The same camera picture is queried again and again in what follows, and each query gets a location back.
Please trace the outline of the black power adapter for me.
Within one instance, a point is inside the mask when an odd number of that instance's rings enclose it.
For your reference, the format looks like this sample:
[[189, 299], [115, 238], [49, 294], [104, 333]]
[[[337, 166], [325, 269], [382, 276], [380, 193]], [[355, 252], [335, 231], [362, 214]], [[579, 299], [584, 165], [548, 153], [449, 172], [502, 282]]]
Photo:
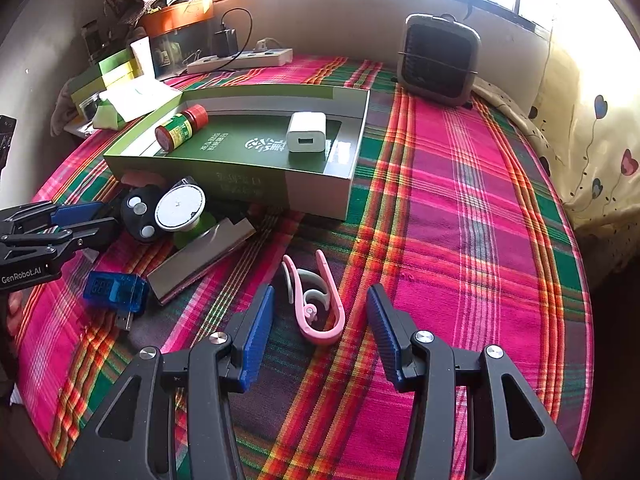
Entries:
[[238, 37], [234, 28], [222, 28], [213, 36], [214, 53], [217, 58], [228, 58], [239, 52]]

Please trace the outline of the grey portable heater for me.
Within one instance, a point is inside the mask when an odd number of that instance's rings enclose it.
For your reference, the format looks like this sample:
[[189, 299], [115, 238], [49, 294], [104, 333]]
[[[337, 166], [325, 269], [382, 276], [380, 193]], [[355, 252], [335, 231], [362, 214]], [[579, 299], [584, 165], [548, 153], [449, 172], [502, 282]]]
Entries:
[[469, 101], [480, 35], [451, 15], [410, 14], [398, 51], [396, 78], [409, 92], [451, 107]]

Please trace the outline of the black pink phone holder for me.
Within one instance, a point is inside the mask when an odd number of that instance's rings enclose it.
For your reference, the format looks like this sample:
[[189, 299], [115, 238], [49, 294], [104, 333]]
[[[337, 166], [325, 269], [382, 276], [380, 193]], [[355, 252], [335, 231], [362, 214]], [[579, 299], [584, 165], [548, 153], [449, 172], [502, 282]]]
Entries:
[[120, 204], [120, 218], [126, 231], [140, 243], [159, 240], [164, 231], [155, 220], [155, 209], [167, 191], [166, 179], [154, 172], [130, 170], [120, 183], [129, 191]]

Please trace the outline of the white usb charger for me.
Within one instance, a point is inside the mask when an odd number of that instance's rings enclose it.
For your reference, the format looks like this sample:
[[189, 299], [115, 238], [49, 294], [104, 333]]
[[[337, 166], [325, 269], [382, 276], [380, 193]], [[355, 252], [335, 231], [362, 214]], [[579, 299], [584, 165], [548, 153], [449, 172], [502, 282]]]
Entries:
[[293, 113], [285, 139], [290, 153], [322, 153], [326, 149], [326, 114]]

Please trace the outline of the cream heart-print curtain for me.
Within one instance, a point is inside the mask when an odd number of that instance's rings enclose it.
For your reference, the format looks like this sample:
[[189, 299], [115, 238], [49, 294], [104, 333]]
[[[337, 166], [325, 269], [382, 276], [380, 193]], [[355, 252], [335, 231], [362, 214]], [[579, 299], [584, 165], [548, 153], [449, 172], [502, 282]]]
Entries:
[[639, 53], [552, 40], [529, 142], [576, 235], [590, 286], [639, 253]]

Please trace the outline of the green spool white top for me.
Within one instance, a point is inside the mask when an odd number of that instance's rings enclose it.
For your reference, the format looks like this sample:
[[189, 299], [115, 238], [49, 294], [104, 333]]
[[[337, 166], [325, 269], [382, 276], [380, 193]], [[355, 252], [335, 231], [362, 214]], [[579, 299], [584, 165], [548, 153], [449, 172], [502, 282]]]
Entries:
[[158, 201], [154, 220], [172, 236], [175, 248], [182, 249], [217, 224], [205, 209], [206, 195], [191, 178], [177, 182]]

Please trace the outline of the plaid pink tablecloth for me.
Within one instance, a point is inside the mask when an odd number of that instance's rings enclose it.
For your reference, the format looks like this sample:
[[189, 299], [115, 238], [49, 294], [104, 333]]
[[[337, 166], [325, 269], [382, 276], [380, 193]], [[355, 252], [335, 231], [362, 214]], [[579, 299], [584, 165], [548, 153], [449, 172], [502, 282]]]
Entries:
[[148, 312], [129, 333], [87, 308], [92, 268], [145, 274], [169, 242], [121, 237], [96, 261], [77, 255], [27, 299], [16, 338], [26, 425], [15, 440], [48, 476], [70, 452], [137, 348], [189, 347], [245, 308], [258, 285], [283, 285], [280, 261], [312, 266], [322, 250], [346, 327], [329, 348], [307, 344], [277, 305], [258, 381], [232, 401], [247, 478], [391, 479], [411, 399], [385, 379], [368, 330], [368, 287], [454, 347], [498, 344], [558, 426], [570, 452], [584, 440], [593, 383], [591, 306], [570, 222], [545, 162], [497, 107], [447, 108], [412, 96], [372, 61], [298, 58], [280, 68], [177, 77], [182, 90], [240, 84], [328, 84], [367, 90], [367, 125], [344, 222], [260, 212], [255, 237]]

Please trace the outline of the red-capped medicine bottle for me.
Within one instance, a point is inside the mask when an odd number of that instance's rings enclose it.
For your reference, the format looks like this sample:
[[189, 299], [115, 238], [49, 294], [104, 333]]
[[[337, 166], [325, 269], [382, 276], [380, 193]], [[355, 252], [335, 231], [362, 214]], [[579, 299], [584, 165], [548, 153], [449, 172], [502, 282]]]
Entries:
[[155, 137], [160, 148], [170, 153], [189, 141], [194, 133], [199, 132], [207, 124], [206, 108], [201, 104], [194, 104], [157, 126]]

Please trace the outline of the green shallow cardboard box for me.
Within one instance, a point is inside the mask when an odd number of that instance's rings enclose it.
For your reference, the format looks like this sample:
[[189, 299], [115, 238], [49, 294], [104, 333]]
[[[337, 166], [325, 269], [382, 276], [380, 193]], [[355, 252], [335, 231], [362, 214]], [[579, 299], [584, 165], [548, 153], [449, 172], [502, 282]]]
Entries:
[[[239, 200], [343, 221], [347, 217], [370, 102], [367, 90], [309, 84], [249, 84], [178, 92], [143, 116], [103, 157], [117, 179], [143, 172], [169, 184], [191, 177], [216, 200]], [[165, 153], [155, 129], [200, 104], [207, 124]], [[297, 112], [326, 116], [326, 146], [292, 153]]]

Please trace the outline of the orange-rimmed fish tank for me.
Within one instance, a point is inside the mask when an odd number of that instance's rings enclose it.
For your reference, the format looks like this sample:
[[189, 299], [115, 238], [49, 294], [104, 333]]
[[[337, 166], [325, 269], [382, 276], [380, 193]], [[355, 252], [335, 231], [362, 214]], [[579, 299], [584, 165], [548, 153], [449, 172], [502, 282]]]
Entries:
[[144, 14], [139, 22], [150, 40], [155, 77], [182, 73], [214, 53], [213, 0], [189, 0]]

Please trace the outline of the green cardboard boxes stack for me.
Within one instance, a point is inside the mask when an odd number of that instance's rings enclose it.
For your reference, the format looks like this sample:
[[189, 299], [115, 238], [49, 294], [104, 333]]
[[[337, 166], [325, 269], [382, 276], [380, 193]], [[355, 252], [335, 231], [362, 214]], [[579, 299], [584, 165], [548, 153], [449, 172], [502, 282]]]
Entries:
[[70, 98], [79, 115], [91, 120], [96, 114], [96, 97], [114, 84], [137, 78], [141, 75], [139, 63], [132, 50], [120, 50], [108, 58], [87, 68], [74, 77], [67, 86]]

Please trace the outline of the silver metal lighter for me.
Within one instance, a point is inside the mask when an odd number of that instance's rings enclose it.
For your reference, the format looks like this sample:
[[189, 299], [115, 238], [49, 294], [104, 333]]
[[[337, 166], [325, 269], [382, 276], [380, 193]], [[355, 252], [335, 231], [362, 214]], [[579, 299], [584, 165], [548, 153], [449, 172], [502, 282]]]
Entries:
[[236, 223], [225, 218], [192, 240], [146, 277], [157, 302], [168, 304], [254, 234], [255, 228], [247, 218]]

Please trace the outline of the pink clip earphone holder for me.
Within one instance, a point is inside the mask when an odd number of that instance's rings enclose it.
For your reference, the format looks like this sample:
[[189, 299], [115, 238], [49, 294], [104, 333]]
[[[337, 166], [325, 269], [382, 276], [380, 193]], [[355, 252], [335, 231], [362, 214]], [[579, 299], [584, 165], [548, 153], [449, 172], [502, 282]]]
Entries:
[[[317, 272], [299, 268], [289, 255], [283, 256], [281, 268], [288, 290], [288, 303], [294, 307], [300, 333], [312, 344], [330, 346], [343, 335], [346, 313], [326, 255], [321, 249], [314, 254]], [[314, 328], [318, 307], [322, 307], [333, 320], [333, 325], [327, 330]]]

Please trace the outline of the white power strip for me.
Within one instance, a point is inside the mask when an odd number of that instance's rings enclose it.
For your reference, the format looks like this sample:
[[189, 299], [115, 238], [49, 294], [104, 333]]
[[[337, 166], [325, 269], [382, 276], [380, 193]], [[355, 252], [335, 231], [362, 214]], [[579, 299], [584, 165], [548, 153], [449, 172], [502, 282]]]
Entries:
[[216, 70], [250, 70], [251, 68], [279, 67], [293, 62], [292, 49], [243, 51], [240, 54], [218, 58], [204, 56], [186, 66], [188, 74], [216, 72]]

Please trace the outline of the blue usb tester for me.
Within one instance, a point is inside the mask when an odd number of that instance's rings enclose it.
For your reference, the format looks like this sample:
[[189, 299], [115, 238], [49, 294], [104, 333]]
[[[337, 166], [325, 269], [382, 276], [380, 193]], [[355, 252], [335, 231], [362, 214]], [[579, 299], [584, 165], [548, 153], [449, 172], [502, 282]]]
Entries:
[[149, 300], [149, 284], [137, 274], [91, 271], [82, 298], [90, 307], [115, 313], [115, 325], [129, 332]]

